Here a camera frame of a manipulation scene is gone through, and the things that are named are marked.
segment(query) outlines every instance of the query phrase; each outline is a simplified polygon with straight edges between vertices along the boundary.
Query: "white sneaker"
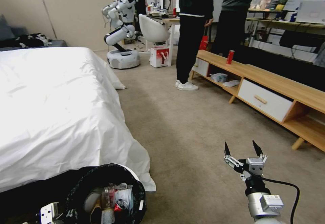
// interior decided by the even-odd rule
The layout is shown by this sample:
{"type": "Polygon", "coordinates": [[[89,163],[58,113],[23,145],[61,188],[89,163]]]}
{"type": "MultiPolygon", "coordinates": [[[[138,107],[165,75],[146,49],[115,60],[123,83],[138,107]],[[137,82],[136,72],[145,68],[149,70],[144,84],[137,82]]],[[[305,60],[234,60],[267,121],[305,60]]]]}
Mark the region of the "white sneaker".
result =
{"type": "Polygon", "coordinates": [[[177,89],[178,90],[186,90],[186,91],[195,91],[195,90],[198,90],[199,87],[190,83],[190,82],[187,82],[185,84],[182,84],[181,82],[178,84],[177,86],[177,89]]]}
{"type": "Polygon", "coordinates": [[[175,87],[178,87],[178,85],[180,84],[180,80],[176,80],[176,83],[175,83],[175,87]]]}

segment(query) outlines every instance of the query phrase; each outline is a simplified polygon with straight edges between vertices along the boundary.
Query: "white slipper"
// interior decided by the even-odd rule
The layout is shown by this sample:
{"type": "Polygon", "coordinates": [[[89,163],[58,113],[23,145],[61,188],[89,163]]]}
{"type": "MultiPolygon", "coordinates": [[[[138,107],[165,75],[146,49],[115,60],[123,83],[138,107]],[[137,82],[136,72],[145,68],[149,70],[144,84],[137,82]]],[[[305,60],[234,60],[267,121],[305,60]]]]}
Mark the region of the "white slipper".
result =
{"type": "Polygon", "coordinates": [[[237,86],[239,83],[240,83],[239,80],[232,80],[232,81],[229,81],[229,82],[225,82],[225,83],[223,83],[223,85],[224,85],[225,87],[235,87],[235,86],[237,86]]]}

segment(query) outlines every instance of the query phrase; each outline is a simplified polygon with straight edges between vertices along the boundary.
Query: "wall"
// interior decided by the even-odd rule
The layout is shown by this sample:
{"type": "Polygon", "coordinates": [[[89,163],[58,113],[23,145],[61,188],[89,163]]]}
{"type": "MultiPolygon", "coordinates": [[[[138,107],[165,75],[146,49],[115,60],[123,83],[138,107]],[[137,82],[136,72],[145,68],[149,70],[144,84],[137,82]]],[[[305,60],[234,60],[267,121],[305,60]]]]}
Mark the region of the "wall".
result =
{"type": "Polygon", "coordinates": [[[26,27],[29,33],[54,33],[42,0],[0,0],[0,14],[12,26],[26,27]]]}
{"type": "Polygon", "coordinates": [[[49,17],[42,0],[0,0],[0,13],[10,25],[25,26],[31,33],[54,38],[50,18],[57,38],[66,40],[69,46],[107,49],[103,37],[109,30],[104,29],[101,9],[113,0],[44,1],[49,17]]]}

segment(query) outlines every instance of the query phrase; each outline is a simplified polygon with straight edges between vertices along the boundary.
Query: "white drawer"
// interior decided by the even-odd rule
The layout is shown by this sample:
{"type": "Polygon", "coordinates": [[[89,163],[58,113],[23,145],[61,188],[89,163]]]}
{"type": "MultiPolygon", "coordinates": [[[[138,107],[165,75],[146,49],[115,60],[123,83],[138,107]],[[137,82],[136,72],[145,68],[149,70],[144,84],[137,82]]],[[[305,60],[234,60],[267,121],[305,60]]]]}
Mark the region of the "white drawer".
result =
{"type": "Polygon", "coordinates": [[[292,101],[247,80],[243,80],[239,89],[238,97],[259,108],[280,122],[283,120],[292,105],[292,101]]]}
{"type": "Polygon", "coordinates": [[[209,63],[205,62],[199,58],[196,58],[196,62],[192,67],[192,70],[206,77],[208,74],[209,63]]]}

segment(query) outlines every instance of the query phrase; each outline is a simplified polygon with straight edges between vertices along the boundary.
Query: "pillow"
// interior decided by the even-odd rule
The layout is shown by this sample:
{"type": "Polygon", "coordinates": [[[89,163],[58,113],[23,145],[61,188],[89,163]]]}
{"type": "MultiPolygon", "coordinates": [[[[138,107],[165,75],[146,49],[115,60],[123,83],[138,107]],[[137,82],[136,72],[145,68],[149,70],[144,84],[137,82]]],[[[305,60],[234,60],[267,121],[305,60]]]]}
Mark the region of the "pillow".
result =
{"type": "Polygon", "coordinates": [[[15,38],[10,26],[7,24],[4,15],[0,16],[0,41],[15,38]]]}

